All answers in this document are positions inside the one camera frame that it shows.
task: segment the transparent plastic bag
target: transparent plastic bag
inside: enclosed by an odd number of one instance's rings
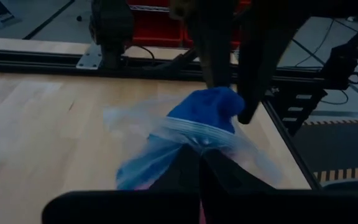
[[[117,176],[120,190],[146,189],[169,167],[176,153],[189,144],[202,154],[219,148],[243,169],[268,184],[281,180],[281,174],[267,156],[258,150],[235,122],[235,134],[184,119],[166,117],[185,97],[164,96],[130,108],[105,108],[104,123],[121,140],[122,160]]]

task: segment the warning tape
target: warning tape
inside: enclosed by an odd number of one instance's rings
[[[313,174],[320,182],[332,180],[358,179],[358,168],[321,171],[314,172]]]
[[[358,119],[339,121],[305,121],[303,125],[324,125],[324,124],[358,124]]]

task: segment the blue fabric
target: blue fabric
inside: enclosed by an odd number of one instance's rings
[[[168,116],[208,124],[234,133],[231,118],[245,108],[244,100],[228,87],[197,90]]]
[[[194,91],[167,116],[208,124],[234,133],[233,116],[245,107],[244,100],[227,87]],[[123,164],[117,172],[117,188],[133,190],[158,179],[176,157],[181,144],[150,136],[141,155]]]

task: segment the black cable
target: black cable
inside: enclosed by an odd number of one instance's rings
[[[312,56],[315,56],[315,54],[317,53],[317,51],[321,48],[321,46],[323,46],[323,44],[325,43],[325,41],[327,40],[328,34],[330,33],[331,29],[333,28],[333,24],[334,24],[334,19],[332,19],[328,29],[327,29],[327,33],[324,35],[323,40],[321,41],[320,45],[316,48],[316,50],[314,50],[314,52],[309,55],[309,57],[303,59],[302,61],[298,62],[295,67],[298,67],[298,65],[300,65],[301,63],[309,60]]]
[[[343,101],[343,102],[340,102],[340,103],[336,103],[336,102],[328,102],[328,101],[324,101],[324,100],[321,100],[320,102],[322,103],[327,103],[327,104],[330,104],[330,105],[344,105],[346,104],[348,101],[349,101],[349,96],[345,93],[345,91],[341,90],[341,92],[345,95],[346,97],[346,100]]]
[[[147,49],[147,48],[145,48],[145,47],[143,47],[143,46],[140,46],[140,45],[133,45],[133,46],[138,47],[138,48],[141,48],[141,49],[147,51],[147,52],[150,54],[150,56],[152,57],[152,64],[151,64],[151,65],[154,65],[154,63],[155,63],[155,57],[154,57],[153,52],[151,52],[149,49]]]

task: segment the wooden tabletop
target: wooden tabletop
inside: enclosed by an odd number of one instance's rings
[[[87,44],[0,39],[0,49],[83,54]],[[178,49],[150,48],[171,59]],[[131,57],[149,57],[130,48]],[[106,131],[105,106],[128,106],[153,96],[187,95],[198,82],[0,73],[0,223],[40,223],[53,197],[71,190],[115,189],[127,155],[119,134]],[[309,185],[263,105],[246,135],[273,160],[283,179],[274,187]],[[247,167],[258,175],[255,167]]]

